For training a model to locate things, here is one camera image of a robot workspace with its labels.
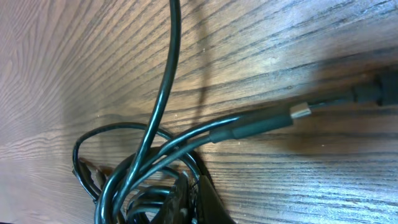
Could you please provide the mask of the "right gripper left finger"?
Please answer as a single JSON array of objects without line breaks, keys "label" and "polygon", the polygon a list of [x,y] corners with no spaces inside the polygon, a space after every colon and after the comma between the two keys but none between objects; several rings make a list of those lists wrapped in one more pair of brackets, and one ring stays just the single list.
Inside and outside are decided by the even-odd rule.
[{"label": "right gripper left finger", "polygon": [[188,175],[183,172],[174,182],[152,224],[187,223],[190,223],[190,184]]}]

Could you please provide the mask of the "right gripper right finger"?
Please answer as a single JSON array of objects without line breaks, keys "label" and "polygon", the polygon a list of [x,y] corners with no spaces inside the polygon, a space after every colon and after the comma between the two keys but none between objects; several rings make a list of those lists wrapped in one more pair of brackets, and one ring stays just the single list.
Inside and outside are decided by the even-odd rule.
[{"label": "right gripper right finger", "polygon": [[204,175],[201,175],[198,180],[196,213],[198,224],[236,223],[227,213],[216,190]]}]

